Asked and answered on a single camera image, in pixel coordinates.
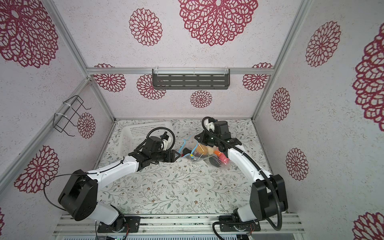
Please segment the orange toy fruit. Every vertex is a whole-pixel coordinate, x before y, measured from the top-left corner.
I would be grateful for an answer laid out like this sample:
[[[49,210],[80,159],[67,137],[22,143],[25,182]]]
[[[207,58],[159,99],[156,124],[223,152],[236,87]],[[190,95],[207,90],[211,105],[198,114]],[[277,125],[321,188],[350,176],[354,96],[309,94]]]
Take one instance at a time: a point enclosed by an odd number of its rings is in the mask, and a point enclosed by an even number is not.
[[[219,158],[222,155],[222,152],[214,150],[214,154]]]

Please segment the pink red toy ball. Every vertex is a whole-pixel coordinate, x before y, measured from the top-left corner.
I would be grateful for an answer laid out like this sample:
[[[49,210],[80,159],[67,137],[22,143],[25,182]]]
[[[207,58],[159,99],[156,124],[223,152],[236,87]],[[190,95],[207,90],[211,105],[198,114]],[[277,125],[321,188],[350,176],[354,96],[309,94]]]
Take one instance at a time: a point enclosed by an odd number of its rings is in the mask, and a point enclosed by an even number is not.
[[[219,157],[219,160],[220,162],[223,164],[223,165],[227,165],[229,164],[230,160],[225,156],[225,155],[221,155]]]

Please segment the yellow toy potato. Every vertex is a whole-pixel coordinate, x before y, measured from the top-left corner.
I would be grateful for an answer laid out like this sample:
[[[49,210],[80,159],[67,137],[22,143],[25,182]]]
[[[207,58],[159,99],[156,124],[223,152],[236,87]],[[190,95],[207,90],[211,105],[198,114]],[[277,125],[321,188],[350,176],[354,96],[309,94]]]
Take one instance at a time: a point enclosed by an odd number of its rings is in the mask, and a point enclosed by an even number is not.
[[[196,156],[207,156],[208,155],[207,146],[198,145],[197,148],[195,149],[195,155]]]

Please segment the dark oval toy avocado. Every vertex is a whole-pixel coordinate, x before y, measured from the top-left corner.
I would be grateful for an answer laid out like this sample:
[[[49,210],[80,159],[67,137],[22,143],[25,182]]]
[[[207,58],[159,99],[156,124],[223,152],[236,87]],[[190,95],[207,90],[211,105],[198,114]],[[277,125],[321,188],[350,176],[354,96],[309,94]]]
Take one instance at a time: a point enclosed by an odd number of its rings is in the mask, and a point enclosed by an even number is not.
[[[209,162],[210,162],[210,164],[211,164],[212,166],[214,166],[214,167],[217,167],[217,168],[218,168],[218,167],[221,166],[220,161],[219,161],[218,159],[214,158],[214,157],[209,158]]]

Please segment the white perforated plastic basket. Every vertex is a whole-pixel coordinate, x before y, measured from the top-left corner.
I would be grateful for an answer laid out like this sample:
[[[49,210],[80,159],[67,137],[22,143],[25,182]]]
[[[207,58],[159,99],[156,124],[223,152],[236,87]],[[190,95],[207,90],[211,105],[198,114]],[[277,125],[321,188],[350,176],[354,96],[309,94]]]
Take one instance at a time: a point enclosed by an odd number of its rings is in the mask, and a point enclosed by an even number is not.
[[[158,127],[165,127],[172,131],[174,130],[172,123],[167,121],[123,127],[119,137],[117,155],[122,158],[133,152],[134,149],[146,139],[147,134],[152,129]]]

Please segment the clear zip top bag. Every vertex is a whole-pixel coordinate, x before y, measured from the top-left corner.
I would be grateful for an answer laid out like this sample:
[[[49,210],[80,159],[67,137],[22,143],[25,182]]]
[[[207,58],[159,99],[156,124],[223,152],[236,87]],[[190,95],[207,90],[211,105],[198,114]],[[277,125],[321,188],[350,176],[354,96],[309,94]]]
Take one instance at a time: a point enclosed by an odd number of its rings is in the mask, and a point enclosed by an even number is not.
[[[194,136],[184,139],[177,152],[183,159],[194,164],[205,164],[225,170],[231,169],[230,159],[218,147],[210,147],[207,144],[199,143]]]

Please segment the black textured toy ball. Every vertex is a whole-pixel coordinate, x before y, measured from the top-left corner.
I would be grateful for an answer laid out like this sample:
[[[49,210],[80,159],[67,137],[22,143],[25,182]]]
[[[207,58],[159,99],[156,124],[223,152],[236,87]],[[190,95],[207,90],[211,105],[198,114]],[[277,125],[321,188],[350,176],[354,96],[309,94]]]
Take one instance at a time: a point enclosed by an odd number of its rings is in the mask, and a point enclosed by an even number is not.
[[[189,148],[184,148],[182,150],[182,156],[190,155],[191,153],[192,153],[192,150],[190,150]]]

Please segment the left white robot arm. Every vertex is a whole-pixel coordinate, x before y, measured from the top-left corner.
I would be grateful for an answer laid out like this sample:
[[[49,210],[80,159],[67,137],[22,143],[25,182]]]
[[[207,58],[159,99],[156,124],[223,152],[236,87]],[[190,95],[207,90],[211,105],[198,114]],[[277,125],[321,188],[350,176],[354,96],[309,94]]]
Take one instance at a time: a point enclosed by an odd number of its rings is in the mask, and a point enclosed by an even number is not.
[[[106,167],[73,172],[59,195],[58,202],[76,221],[92,219],[106,225],[122,225],[124,215],[115,207],[98,201],[98,192],[108,184],[160,162],[173,163],[180,156],[173,150],[175,138],[165,132],[147,137],[120,161]]]

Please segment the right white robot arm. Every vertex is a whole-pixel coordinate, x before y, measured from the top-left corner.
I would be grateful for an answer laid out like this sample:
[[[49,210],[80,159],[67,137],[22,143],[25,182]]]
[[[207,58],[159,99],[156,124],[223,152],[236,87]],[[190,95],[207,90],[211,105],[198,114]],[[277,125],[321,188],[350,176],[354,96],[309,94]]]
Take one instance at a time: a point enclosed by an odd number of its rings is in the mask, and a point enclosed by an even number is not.
[[[249,203],[234,210],[234,221],[247,223],[266,220],[275,230],[280,230],[283,212],[288,209],[284,179],[266,171],[253,160],[240,140],[232,137],[228,122],[205,117],[202,127],[203,131],[195,136],[195,140],[209,147],[217,147],[251,182]]]

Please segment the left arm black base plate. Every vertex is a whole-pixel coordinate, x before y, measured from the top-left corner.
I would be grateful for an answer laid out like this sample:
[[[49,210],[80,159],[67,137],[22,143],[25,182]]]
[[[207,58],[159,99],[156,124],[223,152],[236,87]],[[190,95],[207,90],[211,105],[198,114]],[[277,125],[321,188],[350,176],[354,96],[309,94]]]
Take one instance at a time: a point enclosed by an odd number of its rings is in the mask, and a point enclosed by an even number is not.
[[[101,222],[97,228],[97,233],[137,233],[140,226],[141,217],[124,216],[118,217],[111,225]]]

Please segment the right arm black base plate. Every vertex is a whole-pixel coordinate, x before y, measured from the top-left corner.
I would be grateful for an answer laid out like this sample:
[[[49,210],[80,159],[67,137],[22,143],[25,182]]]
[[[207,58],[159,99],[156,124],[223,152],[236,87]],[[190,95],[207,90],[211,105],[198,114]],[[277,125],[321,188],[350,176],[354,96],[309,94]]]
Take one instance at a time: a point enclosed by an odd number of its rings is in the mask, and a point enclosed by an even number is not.
[[[259,222],[251,222],[244,224],[234,214],[219,216],[219,224],[221,232],[259,232],[261,230]]]

